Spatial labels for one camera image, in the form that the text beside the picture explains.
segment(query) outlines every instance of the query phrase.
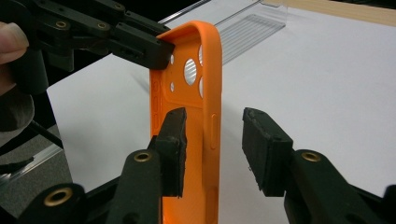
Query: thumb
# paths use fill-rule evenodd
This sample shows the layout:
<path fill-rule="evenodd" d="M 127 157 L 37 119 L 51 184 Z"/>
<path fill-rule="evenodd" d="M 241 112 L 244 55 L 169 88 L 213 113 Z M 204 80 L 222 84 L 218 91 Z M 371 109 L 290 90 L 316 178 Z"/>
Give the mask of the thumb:
<path fill-rule="evenodd" d="M 0 64 L 20 58 L 28 46 L 29 41 L 17 24 L 0 22 Z"/>

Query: black cable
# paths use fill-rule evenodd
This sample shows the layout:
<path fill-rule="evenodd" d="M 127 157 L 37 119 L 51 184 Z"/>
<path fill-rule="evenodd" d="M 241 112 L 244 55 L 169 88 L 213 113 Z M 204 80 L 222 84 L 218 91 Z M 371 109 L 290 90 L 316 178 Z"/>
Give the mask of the black cable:
<path fill-rule="evenodd" d="M 59 139 L 57 136 L 54 134 L 50 133 L 47 129 L 42 127 L 39 123 L 35 122 L 32 120 L 30 124 L 28 125 L 28 128 L 34 131 L 35 133 L 41 134 L 43 137 L 47 138 L 50 140 L 53 144 L 60 148 L 64 148 L 64 144 L 62 143 L 62 140 Z"/>

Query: white tabletop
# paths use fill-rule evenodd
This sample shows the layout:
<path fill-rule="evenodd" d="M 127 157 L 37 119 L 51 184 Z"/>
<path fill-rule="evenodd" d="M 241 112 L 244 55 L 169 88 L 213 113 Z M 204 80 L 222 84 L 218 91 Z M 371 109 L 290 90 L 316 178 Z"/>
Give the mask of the white tabletop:
<path fill-rule="evenodd" d="M 211 1 L 168 24 L 214 22 Z M 289 8 L 285 28 L 223 66 L 219 223 L 288 223 L 265 198 L 241 148 L 245 107 L 267 112 L 294 149 L 328 157 L 382 196 L 396 184 L 396 27 Z M 75 182 L 120 175 L 149 143 L 149 70 L 107 56 L 48 90 Z"/>

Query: transparent plastic box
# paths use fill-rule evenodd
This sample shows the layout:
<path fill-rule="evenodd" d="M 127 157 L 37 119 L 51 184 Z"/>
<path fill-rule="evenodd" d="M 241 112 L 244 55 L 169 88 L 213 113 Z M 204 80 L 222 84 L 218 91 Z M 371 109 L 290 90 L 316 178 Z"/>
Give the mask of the transparent plastic box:
<path fill-rule="evenodd" d="M 286 26 L 287 0 L 246 0 L 242 9 L 217 22 L 223 64 L 238 57 Z"/>

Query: gray carpet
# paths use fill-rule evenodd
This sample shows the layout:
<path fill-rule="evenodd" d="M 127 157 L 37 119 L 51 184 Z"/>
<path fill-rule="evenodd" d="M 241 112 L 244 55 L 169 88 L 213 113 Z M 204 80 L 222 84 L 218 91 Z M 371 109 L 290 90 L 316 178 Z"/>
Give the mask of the gray carpet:
<path fill-rule="evenodd" d="M 49 131 L 59 137 L 55 126 Z M 0 164 L 27 160 L 52 143 L 42 136 L 37 136 L 20 147 L 0 157 Z M 12 216 L 18 217 L 30 201 L 44 189 L 61 183 L 72 182 L 66 156 L 61 151 L 34 170 L 3 186 L 0 190 L 0 205 Z"/>

